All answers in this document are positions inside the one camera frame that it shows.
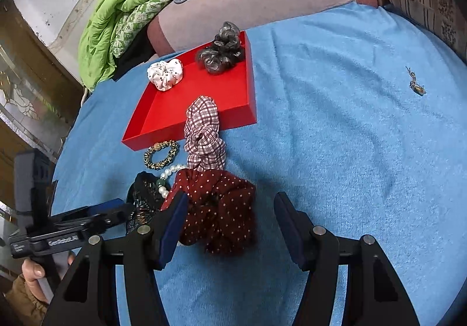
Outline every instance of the green bead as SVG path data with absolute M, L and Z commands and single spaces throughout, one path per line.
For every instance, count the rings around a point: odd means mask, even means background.
M 165 186 L 165 180 L 163 180 L 162 178 L 159 178 L 156 181 L 156 186 L 157 186 L 157 188 L 160 188 L 161 186 Z

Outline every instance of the blue fabric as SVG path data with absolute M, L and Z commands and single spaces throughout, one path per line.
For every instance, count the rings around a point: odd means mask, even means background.
M 431 33 L 355 3 L 248 37 L 258 123 L 221 137 L 227 170 L 257 187 L 259 242 L 238 258 L 178 247 L 156 274 L 170 324 L 292 323 L 307 274 L 292 263 L 274 217 L 283 190 L 335 235 L 374 235 L 421 325 L 435 325 L 467 276 L 467 67 Z M 81 109 L 55 170 L 55 213 L 125 198 L 145 170 L 144 151 L 121 139 L 148 65 L 100 83 Z M 409 88 L 406 66 L 424 97 Z M 185 161 L 181 148 L 176 163 Z M 345 282 L 341 269 L 332 325 L 340 325 Z M 128 326 L 122 270 L 118 285 Z

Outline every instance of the dark red polka dot scrunchie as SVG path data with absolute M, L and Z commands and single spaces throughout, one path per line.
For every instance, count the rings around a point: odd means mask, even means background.
M 256 188 L 225 170 L 182 169 L 161 211 L 177 191 L 188 194 L 188 214 L 180 236 L 186 246 L 199 240 L 213 254 L 239 254 L 255 241 L 252 210 Z

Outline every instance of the fingernail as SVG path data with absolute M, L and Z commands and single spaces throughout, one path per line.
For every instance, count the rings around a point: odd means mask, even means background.
M 37 276 L 37 277 L 43 277 L 44 276 L 44 272 L 42 269 L 40 268 L 34 268 L 34 274 Z

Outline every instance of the brown sleeve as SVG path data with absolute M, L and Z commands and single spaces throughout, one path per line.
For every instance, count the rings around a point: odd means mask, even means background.
M 24 326 L 40 326 L 47 305 L 33 296 L 22 275 L 13 282 L 5 298 Z

